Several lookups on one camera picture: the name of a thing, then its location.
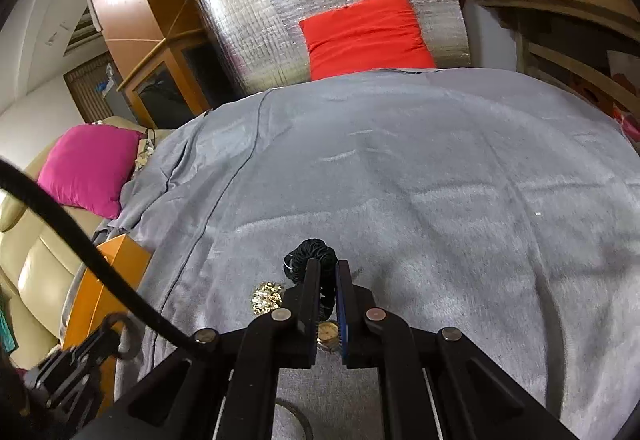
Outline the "beige leather sofa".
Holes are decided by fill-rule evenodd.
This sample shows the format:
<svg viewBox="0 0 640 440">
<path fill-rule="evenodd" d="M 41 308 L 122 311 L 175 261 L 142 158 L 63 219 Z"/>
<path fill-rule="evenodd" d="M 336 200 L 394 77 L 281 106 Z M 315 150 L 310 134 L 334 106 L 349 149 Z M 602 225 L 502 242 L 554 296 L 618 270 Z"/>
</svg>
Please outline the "beige leather sofa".
<svg viewBox="0 0 640 440">
<path fill-rule="evenodd" d="M 146 129 L 112 116 L 93 125 Z M 24 173 L 37 181 L 58 137 L 32 160 Z M 107 218 L 79 207 L 64 206 L 89 237 Z M 1 203 L 1 300 L 17 342 L 10 359 L 28 370 L 62 342 L 63 309 L 81 260 L 26 204 L 6 195 Z"/>
</svg>

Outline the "red pillow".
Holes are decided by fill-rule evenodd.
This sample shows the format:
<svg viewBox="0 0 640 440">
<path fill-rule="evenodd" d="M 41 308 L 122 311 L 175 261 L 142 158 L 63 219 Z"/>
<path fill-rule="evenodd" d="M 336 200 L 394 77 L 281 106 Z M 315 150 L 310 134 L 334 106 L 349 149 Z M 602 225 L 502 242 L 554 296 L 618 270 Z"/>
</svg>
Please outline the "red pillow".
<svg viewBox="0 0 640 440">
<path fill-rule="evenodd" d="M 299 23 L 310 78 L 378 69 L 434 69 L 410 0 L 360 0 Z"/>
</svg>

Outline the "grey bed blanket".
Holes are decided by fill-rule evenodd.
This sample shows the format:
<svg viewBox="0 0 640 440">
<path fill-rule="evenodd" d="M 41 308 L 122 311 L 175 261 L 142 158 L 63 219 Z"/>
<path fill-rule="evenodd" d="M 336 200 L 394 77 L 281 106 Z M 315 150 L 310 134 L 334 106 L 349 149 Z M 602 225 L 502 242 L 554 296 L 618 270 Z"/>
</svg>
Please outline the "grey bed blanket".
<svg viewBox="0 0 640 440">
<path fill-rule="evenodd" d="M 639 158 L 599 110 L 490 69 L 385 70 L 192 119 L 122 189 L 96 241 L 151 261 L 139 291 L 191 334 L 317 238 L 422 330 L 459 327 L 582 439 L 639 400 Z"/>
</svg>

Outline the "teal garment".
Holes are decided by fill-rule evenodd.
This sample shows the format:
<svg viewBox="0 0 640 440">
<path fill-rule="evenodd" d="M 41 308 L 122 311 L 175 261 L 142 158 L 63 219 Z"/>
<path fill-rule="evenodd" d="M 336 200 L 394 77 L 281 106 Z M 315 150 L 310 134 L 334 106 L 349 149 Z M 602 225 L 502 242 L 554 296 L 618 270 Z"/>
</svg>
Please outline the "teal garment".
<svg viewBox="0 0 640 440">
<path fill-rule="evenodd" d="M 17 342 L 11 329 L 9 319 L 4 310 L 4 303 L 0 305 L 0 337 L 1 348 L 8 356 L 17 349 Z"/>
</svg>

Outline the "gold pearl brooch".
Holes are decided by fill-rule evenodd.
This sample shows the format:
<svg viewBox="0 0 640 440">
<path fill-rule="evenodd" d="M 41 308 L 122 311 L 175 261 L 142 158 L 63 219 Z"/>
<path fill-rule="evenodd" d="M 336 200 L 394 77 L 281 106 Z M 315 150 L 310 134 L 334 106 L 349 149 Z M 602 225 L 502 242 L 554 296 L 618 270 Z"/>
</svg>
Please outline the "gold pearl brooch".
<svg viewBox="0 0 640 440">
<path fill-rule="evenodd" d="M 256 317 L 279 309 L 282 306 L 284 287 L 279 283 L 262 282 L 250 297 L 250 305 Z"/>
</svg>

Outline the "orange cardboard tray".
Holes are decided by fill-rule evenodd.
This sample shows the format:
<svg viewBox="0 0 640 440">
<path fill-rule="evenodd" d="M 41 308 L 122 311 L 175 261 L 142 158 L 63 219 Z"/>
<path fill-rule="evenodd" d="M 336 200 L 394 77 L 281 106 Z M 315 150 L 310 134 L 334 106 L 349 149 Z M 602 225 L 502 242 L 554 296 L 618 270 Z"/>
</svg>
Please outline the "orange cardboard tray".
<svg viewBox="0 0 640 440">
<path fill-rule="evenodd" d="M 150 262 L 151 253 L 126 234 L 105 241 L 98 246 L 98 249 L 129 286 L 133 289 L 139 286 Z M 125 306 L 107 290 L 103 283 L 91 271 L 86 270 L 80 278 L 73 307 L 70 310 L 63 349 L 79 346 L 98 328 L 109 313 L 125 310 Z M 98 414 L 102 414 L 114 402 L 115 368 L 114 358 L 106 360 L 101 365 L 101 390 L 104 398 Z"/>
</svg>

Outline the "silver gold wristwatch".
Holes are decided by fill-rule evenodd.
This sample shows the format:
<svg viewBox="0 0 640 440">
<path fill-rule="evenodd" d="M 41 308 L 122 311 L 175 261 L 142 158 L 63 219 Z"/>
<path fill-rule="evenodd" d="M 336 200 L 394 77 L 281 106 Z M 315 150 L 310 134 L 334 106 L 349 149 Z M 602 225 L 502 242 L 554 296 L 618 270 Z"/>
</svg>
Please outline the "silver gold wristwatch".
<svg viewBox="0 0 640 440">
<path fill-rule="evenodd" d="M 334 321 L 322 321 L 317 330 L 318 347 L 325 352 L 334 352 L 340 349 L 340 329 Z"/>
</svg>

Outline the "magenta pillow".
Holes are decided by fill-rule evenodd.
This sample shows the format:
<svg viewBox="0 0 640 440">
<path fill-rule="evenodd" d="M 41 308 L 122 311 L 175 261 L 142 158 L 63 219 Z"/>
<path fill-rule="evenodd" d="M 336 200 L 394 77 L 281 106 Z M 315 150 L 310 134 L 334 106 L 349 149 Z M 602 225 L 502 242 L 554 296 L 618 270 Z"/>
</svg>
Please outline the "magenta pillow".
<svg viewBox="0 0 640 440">
<path fill-rule="evenodd" d="M 137 130 L 111 125 L 75 126 L 55 142 L 37 183 L 58 204 L 114 219 L 141 138 Z"/>
</svg>

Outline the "wooden cabinet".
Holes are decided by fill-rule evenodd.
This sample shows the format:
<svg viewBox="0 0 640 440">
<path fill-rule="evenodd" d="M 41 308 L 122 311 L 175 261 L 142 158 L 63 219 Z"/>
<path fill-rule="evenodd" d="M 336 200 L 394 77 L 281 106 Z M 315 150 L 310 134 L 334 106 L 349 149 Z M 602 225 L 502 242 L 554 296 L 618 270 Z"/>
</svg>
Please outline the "wooden cabinet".
<svg viewBox="0 0 640 440">
<path fill-rule="evenodd" d="M 91 0 L 125 95 L 144 126 L 175 128 L 234 100 L 195 0 Z"/>
</svg>

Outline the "black beaded scrunchie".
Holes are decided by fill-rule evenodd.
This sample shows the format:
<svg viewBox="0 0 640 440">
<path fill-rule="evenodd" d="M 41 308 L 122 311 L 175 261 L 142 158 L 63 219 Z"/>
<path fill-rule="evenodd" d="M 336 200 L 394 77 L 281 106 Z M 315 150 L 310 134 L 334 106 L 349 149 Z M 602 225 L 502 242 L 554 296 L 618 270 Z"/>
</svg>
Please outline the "black beaded scrunchie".
<svg viewBox="0 0 640 440">
<path fill-rule="evenodd" d="M 334 249 L 320 239 L 303 241 L 283 258 L 284 275 L 295 285 L 303 284 L 309 260 L 316 260 L 320 268 L 319 320 L 328 321 L 336 298 L 337 256 Z"/>
</svg>

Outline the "wooden shelf unit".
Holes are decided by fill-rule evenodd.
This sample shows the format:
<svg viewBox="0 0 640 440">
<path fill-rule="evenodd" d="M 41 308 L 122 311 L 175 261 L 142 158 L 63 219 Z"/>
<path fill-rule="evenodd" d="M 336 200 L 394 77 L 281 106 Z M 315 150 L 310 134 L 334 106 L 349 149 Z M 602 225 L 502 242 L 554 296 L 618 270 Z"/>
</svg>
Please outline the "wooden shelf unit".
<svg viewBox="0 0 640 440">
<path fill-rule="evenodd" d="M 639 116 L 639 8 L 632 0 L 475 0 L 515 31 L 518 70 L 608 115 Z"/>
</svg>

